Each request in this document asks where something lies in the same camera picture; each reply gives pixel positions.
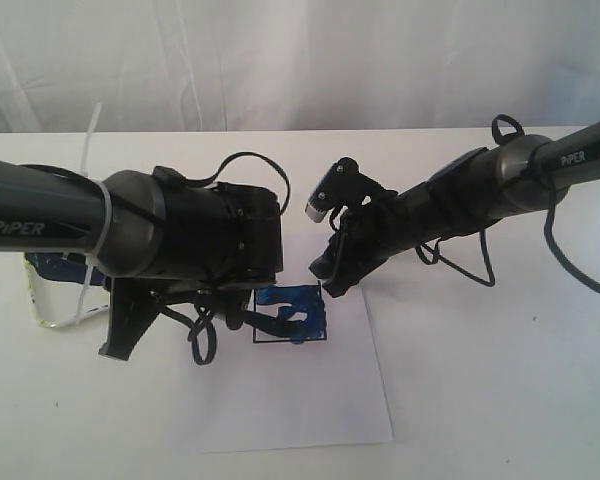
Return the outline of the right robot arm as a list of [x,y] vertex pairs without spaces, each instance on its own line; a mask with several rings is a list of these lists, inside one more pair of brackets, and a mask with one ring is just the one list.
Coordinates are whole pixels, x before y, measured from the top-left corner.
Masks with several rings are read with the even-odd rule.
[[600,283],[576,267],[553,235],[556,207],[570,187],[600,180],[600,122],[558,140],[528,134],[500,114],[491,123],[495,148],[471,150],[428,180],[399,193],[362,174],[343,157],[311,194],[305,212],[333,230],[324,253],[309,266],[337,298],[390,257],[413,249],[427,265],[458,266],[441,242],[473,234],[488,251],[486,231],[504,218],[546,214],[543,235],[558,263],[600,294]]

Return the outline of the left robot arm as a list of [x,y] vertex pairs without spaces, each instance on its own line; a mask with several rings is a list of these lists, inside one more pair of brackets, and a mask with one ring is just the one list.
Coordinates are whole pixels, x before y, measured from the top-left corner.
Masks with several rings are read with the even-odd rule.
[[58,167],[0,161],[0,251],[83,256],[111,307],[103,356],[130,357],[154,320],[188,330],[196,363],[217,348],[215,318],[288,337],[292,326],[249,309],[283,268],[283,203],[270,190],[192,180],[168,167],[103,182]]

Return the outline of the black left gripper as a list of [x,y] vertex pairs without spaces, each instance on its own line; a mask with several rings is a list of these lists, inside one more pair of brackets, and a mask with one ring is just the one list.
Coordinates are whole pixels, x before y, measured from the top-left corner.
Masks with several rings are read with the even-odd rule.
[[114,278],[110,282],[110,309],[106,340],[98,353],[128,361],[133,349],[161,313],[162,306],[190,303],[212,312],[236,331],[251,319],[252,294],[275,283],[275,277],[185,280]]

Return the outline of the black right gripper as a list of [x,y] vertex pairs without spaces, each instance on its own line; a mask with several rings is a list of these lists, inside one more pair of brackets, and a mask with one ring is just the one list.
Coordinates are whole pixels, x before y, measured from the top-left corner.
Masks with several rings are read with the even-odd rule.
[[327,280],[327,293],[339,298],[360,282],[361,273],[405,251],[405,196],[383,187],[343,187],[333,197],[339,223],[309,271]]

